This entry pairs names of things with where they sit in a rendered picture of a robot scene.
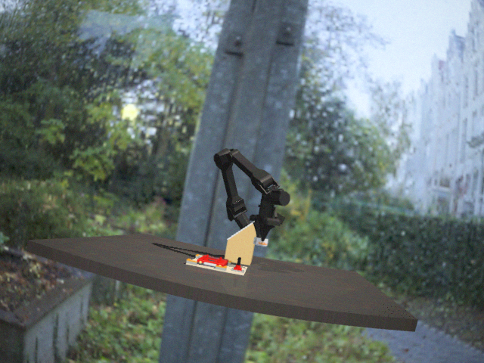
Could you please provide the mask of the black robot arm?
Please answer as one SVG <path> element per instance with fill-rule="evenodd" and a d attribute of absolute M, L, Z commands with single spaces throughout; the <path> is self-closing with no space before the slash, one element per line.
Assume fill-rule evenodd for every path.
<path fill-rule="evenodd" d="M 286 206 L 290 202 L 290 195 L 284 189 L 278 189 L 280 187 L 278 182 L 265 170 L 256 168 L 238 149 L 225 148 L 216 153 L 213 159 L 216 166 L 222 171 L 228 195 L 226 201 L 228 219 L 230 221 L 235 220 L 240 229 L 247 227 L 252 222 L 245 215 L 247 208 L 244 199 L 239 197 L 237 193 L 232 171 L 233 163 L 251 178 L 253 186 L 262 193 L 261 203 Z M 268 188 L 269 186 L 271 187 Z"/>

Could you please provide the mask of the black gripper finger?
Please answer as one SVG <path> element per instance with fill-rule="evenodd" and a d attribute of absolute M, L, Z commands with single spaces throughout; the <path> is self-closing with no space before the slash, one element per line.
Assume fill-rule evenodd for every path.
<path fill-rule="evenodd" d="M 254 225 L 254 227 L 255 227 L 257 237 L 261 237 L 261 232 L 260 232 L 260 225 L 259 225 L 259 223 L 255 223 L 255 222 L 253 222 L 253 225 Z"/>
<path fill-rule="evenodd" d="M 274 227 L 273 225 L 260 225 L 260 232 L 261 232 L 261 239 L 262 239 L 262 241 L 265 241 L 268 233 L 270 232 L 270 230 L 273 227 Z"/>

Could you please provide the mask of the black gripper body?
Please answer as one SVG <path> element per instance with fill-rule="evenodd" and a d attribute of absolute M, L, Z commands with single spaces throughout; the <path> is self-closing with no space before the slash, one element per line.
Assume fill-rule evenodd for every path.
<path fill-rule="evenodd" d="M 260 203 L 259 207 L 259 214 L 258 215 L 251 215 L 249 221 L 254 221 L 255 223 L 263 224 L 263 225 L 276 225 L 280 226 L 279 219 L 272 219 L 273 210 L 276 209 L 275 205 L 269 203 Z"/>

